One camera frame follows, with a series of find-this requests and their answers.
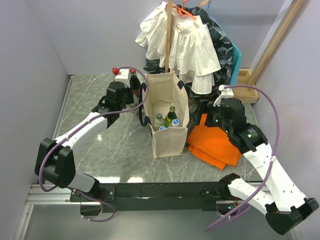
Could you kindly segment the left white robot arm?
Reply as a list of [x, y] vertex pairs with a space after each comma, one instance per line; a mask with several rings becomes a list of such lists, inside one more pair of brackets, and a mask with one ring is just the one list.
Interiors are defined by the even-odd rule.
[[84, 144], [109, 128], [127, 105], [134, 102], [131, 85], [113, 81], [98, 105], [78, 125], [56, 139], [45, 138], [38, 149], [35, 174], [59, 188], [82, 191], [88, 201], [100, 195], [99, 181], [76, 170], [75, 156]]

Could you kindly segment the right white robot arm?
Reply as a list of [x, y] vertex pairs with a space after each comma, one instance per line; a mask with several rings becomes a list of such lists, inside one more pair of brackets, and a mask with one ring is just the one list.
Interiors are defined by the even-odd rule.
[[237, 98], [223, 98], [212, 102], [200, 100], [191, 117], [199, 125], [206, 114], [204, 125], [219, 128], [229, 142], [252, 164], [269, 192], [256, 188], [235, 173], [223, 177], [219, 193], [224, 199], [236, 197], [259, 210], [269, 226], [279, 235], [308, 218], [319, 208], [315, 198], [308, 198], [293, 183], [261, 129], [247, 122], [245, 106]]

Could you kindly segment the coca-cola glass bottle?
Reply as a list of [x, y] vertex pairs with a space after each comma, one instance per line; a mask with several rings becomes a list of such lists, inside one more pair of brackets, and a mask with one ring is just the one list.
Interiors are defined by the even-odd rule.
[[132, 106], [137, 106], [139, 104], [139, 97], [140, 97], [140, 87], [141, 83], [140, 80], [138, 79], [136, 70], [131, 68], [129, 70], [130, 72], [130, 85], [132, 87], [132, 92], [133, 92], [133, 104]]

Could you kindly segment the dark green glass bottle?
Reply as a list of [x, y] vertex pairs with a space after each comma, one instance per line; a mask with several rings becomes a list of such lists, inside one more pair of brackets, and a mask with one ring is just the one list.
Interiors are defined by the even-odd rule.
[[168, 127], [174, 119], [177, 119], [177, 114], [175, 106], [172, 105], [170, 106], [169, 112], [165, 117], [165, 126]]

